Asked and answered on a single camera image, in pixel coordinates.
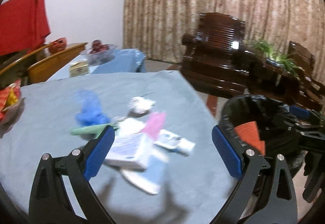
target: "snack bag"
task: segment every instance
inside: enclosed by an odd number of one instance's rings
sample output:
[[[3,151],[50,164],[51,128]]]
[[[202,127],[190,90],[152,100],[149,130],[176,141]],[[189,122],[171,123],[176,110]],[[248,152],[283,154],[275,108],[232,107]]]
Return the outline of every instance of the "snack bag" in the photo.
[[[0,122],[4,118],[7,108],[19,102],[21,81],[17,80],[0,91]]]

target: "pink brush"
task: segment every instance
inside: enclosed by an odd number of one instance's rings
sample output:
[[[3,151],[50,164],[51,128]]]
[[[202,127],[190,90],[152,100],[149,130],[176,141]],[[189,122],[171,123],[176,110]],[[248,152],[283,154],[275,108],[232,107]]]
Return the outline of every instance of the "pink brush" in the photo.
[[[158,139],[160,130],[163,128],[165,119],[165,112],[151,113],[149,115],[149,119],[146,123],[146,126],[140,131],[140,133],[146,133],[151,139],[156,141]]]

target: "curtain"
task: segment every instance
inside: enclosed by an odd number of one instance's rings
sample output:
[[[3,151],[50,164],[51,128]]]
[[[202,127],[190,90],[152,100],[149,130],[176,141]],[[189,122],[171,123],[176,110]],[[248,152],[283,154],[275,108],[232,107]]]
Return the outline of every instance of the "curtain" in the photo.
[[[264,38],[282,52],[290,40],[302,44],[316,57],[315,78],[325,82],[323,0],[125,0],[124,47],[181,62],[182,35],[195,33],[200,12],[237,17],[246,22],[246,40]]]

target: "blue table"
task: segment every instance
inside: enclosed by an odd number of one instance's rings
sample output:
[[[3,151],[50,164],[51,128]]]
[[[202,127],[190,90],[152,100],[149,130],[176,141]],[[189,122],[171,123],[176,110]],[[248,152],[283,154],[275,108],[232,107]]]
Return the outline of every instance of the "blue table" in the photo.
[[[110,62],[102,64],[100,66],[90,67],[90,74],[108,74],[108,73],[118,73],[118,72],[146,72],[146,66],[144,60],[146,55],[135,48],[129,49],[115,49],[113,51],[114,59]],[[84,59],[82,55],[77,56],[64,67],[62,67],[58,72],[51,76],[50,80],[61,80],[69,77],[69,64]]]
[[[166,112],[164,128],[196,143],[189,157],[165,151],[169,164],[155,196],[131,185],[116,168],[102,165],[90,185],[115,222],[210,223],[235,180],[212,142],[216,121],[178,71],[83,75],[22,87],[25,109],[0,138],[0,182],[15,205],[28,212],[35,171],[44,153],[65,156],[88,142],[69,135],[77,126],[74,116],[80,105],[74,97],[79,88],[96,91],[103,112],[110,117],[125,116],[131,98],[148,94],[156,102],[152,111]],[[147,119],[148,115],[138,120]],[[63,181],[75,213],[84,217],[69,178],[64,176]]]

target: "metal screw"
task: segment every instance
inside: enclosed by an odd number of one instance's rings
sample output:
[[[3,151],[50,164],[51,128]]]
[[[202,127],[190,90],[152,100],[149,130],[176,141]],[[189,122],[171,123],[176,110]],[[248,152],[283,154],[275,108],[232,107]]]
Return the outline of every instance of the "metal screw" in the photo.
[[[278,154],[277,155],[277,158],[280,160],[280,161],[283,161],[284,160],[284,156],[282,154]]]
[[[255,152],[252,149],[248,149],[248,150],[246,150],[246,154],[248,156],[253,156],[255,154]]]
[[[49,157],[50,157],[49,154],[43,154],[42,159],[43,159],[43,160],[47,160]]]
[[[80,149],[74,149],[74,150],[72,151],[72,155],[73,155],[73,156],[78,156],[80,153],[81,153]]]

